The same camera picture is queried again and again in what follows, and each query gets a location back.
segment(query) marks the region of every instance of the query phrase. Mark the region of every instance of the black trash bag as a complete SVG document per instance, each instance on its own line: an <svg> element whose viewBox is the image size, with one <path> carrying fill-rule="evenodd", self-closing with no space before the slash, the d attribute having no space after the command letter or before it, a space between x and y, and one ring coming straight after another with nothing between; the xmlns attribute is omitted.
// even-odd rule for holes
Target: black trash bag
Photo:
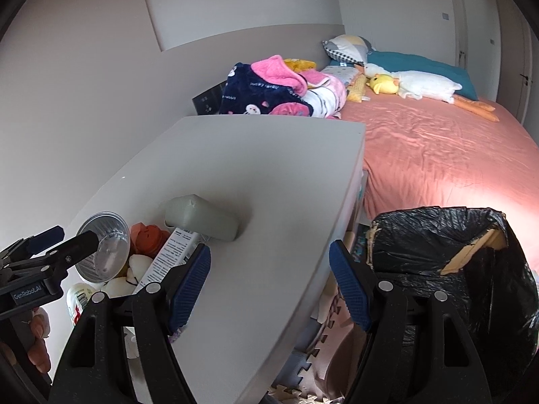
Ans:
<svg viewBox="0 0 539 404"><path fill-rule="evenodd" d="M539 301L505 216L490 208L393 211L376 217L368 240L367 261L378 278L416 296L448 293L468 326L493 398L507 395L536 352ZM471 259L441 276L455 256ZM413 330L407 330L406 344L413 344Z"/></svg>

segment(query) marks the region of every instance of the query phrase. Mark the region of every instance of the blue gripper pad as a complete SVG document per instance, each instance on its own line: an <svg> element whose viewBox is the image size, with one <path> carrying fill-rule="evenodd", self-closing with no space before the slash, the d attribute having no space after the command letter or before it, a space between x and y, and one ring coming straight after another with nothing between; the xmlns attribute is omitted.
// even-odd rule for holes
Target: blue gripper pad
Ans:
<svg viewBox="0 0 539 404"><path fill-rule="evenodd" d="M368 331L372 325L369 298L337 242L333 242L329 247L329 265L337 279L352 320L363 331Z"/></svg>
<svg viewBox="0 0 539 404"><path fill-rule="evenodd" d="M187 324L202 286L210 272L211 253L209 247L204 246L200 254L191 256L189 261L191 260L194 260L194 262L190 263L190 269L170 302L169 328L173 332Z"/></svg>

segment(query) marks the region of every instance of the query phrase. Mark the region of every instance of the white table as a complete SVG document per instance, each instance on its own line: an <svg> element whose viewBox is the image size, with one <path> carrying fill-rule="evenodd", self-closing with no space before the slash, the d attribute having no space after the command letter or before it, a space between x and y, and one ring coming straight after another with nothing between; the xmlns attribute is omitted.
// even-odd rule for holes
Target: white table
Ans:
<svg viewBox="0 0 539 404"><path fill-rule="evenodd" d="M104 210L129 225L162 225L163 203L191 193L241 217L234 242L210 241L210 274L173 345L200 404L256 403L286 361L328 277L329 245L350 219L364 132L360 123L303 117L186 117L119 170L66 230L74 235ZM66 339L70 328L57 316L53 333Z"/></svg>

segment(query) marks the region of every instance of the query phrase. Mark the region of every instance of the plush toy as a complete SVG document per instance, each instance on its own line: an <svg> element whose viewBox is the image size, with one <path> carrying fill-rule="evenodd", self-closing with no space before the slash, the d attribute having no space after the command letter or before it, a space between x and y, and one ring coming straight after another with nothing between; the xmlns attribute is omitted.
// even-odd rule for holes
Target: plush toy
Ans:
<svg viewBox="0 0 539 404"><path fill-rule="evenodd" d="M397 94L399 90L399 79L387 74L375 74L367 85L376 94Z"/></svg>

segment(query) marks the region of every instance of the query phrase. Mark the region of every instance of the yellow cloth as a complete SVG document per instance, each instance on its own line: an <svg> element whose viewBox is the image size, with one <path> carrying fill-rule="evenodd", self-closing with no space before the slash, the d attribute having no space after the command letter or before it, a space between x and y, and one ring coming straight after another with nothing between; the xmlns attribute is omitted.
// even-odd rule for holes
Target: yellow cloth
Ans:
<svg viewBox="0 0 539 404"><path fill-rule="evenodd" d="M285 64L293 72L316 69L316 63L304 59L285 59Z"/></svg>
<svg viewBox="0 0 539 404"><path fill-rule="evenodd" d="M365 74L360 74L356 79L356 83L348 87L348 100L361 103L362 98L365 95L366 85L367 77Z"/></svg>

